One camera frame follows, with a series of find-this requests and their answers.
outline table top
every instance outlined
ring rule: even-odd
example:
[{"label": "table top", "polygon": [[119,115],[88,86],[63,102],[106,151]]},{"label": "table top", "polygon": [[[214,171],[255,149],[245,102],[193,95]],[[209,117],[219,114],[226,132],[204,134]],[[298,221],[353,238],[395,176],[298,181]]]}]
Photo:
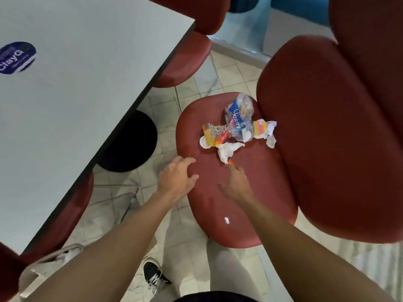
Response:
[{"label": "table top", "polygon": [[0,242],[23,252],[193,23],[148,0],[2,1]]}]

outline sticker on table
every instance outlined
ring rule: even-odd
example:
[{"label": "sticker on table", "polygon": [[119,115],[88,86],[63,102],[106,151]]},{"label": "sticker on table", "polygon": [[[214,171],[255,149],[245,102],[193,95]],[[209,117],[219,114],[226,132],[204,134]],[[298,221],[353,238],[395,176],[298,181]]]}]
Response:
[{"label": "sticker on table", "polygon": [[26,70],[36,58],[35,47],[28,42],[13,42],[0,49],[0,73],[13,74]]}]

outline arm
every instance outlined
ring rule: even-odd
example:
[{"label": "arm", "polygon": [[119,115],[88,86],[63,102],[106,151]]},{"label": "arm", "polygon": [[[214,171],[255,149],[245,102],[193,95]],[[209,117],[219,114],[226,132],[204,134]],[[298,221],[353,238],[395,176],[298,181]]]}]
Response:
[{"label": "arm", "polygon": [[27,302],[120,301],[162,219],[194,187],[199,176],[188,178],[187,167],[195,161],[176,157],[138,212],[53,274]]},{"label": "arm", "polygon": [[295,302],[394,301],[355,267],[262,205],[242,169],[228,168],[229,181],[219,188],[248,216]]}]

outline black sneaker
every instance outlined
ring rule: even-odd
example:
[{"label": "black sneaker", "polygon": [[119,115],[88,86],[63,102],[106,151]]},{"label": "black sneaker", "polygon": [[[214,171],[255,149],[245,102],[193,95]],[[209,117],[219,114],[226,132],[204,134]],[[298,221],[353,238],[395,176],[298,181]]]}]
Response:
[{"label": "black sneaker", "polygon": [[172,282],[162,273],[158,262],[151,257],[144,260],[143,274],[145,281],[148,284],[148,288],[151,289],[154,295],[165,285],[172,284]]}]

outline forearm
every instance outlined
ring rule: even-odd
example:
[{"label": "forearm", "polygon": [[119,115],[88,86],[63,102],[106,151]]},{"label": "forearm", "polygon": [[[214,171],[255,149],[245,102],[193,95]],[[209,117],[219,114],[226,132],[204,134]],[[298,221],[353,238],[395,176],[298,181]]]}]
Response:
[{"label": "forearm", "polygon": [[27,302],[119,302],[171,207],[169,199],[154,193],[138,212],[46,280]]},{"label": "forearm", "polygon": [[374,282],[282,218],[252,195],[239,205],[295,302],[394,301]]}]

